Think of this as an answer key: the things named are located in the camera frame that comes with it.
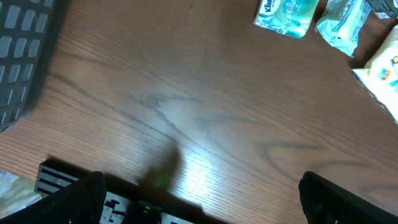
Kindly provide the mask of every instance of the wood grain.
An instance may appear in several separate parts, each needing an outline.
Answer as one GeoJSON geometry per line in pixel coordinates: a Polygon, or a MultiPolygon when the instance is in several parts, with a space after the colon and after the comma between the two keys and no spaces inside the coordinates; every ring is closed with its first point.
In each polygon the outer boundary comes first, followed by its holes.
{"type": "Polygon", "coordinates": [[[349,58],[314,22],[301,40],[254,26],[258,4],[71,0],[36,110],[0,134],[0,169],[35,179],[57,157],[135,182],[177,142],[172,192],[231,223],[306,223],[307,170],[398,214],[398,126],[350,72],[395,22],[372,14],[349,58]]]}

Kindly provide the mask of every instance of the blue plastic packet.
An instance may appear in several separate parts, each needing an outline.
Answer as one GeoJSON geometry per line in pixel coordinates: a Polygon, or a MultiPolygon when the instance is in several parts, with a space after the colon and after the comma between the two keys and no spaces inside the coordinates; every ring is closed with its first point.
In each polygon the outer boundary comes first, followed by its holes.
{"type": "Polygon", "coordinates": [[[364,0],[329,0],[317,30],[332,47],[352,57],[359,31],[370,12],[371,7],[364,0]]]}
{"type": "Polygon", "coordinates": [[[319,0],[262,0],[254,24],[278,34],[302,38],[319,0]]]}

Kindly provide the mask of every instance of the white label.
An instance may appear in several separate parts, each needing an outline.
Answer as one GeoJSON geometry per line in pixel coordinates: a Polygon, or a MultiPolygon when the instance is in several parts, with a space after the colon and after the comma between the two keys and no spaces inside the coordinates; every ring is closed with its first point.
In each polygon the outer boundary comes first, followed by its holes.
{"type": "Polygon", "coordinates": [[[262,0],[260,13],[266,16],[273,15],[278,10],[281,0],[262,0]]]}

